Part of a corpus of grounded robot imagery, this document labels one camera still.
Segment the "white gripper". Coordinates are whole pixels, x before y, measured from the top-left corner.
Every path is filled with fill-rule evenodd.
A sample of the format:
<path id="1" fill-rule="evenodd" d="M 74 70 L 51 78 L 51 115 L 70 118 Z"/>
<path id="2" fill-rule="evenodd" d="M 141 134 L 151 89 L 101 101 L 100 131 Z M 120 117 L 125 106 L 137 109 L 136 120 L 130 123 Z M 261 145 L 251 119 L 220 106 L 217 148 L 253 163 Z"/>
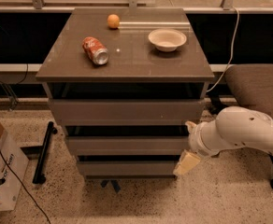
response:
<path id="1" fill-rule="evenodd" d="M 175 176 L 185 175 L 195 168 L 201 161 L 200 157 L 214 156 L 223 150 L 223 142 L 214 121 L 195 124 L 188 120 L 185 125 L 189 132 L 189 148 L 193 153 L 186 150 L 181 153 L 173 171 Z"/>

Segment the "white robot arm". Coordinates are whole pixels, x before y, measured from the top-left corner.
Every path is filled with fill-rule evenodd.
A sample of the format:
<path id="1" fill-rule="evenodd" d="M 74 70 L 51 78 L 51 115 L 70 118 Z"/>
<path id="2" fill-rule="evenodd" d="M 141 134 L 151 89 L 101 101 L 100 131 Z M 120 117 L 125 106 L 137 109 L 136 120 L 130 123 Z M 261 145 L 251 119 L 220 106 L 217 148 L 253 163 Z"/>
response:
<path id="1" fill-rule="evenodd" d="M 268 114 L 230 106 L 211 122 L 186 121 L 188 148 L 184 149 L 173 174 L 184 175 L 205 157 L 224 150 L 249 147 L 273 156 L 273 118 Z"/>

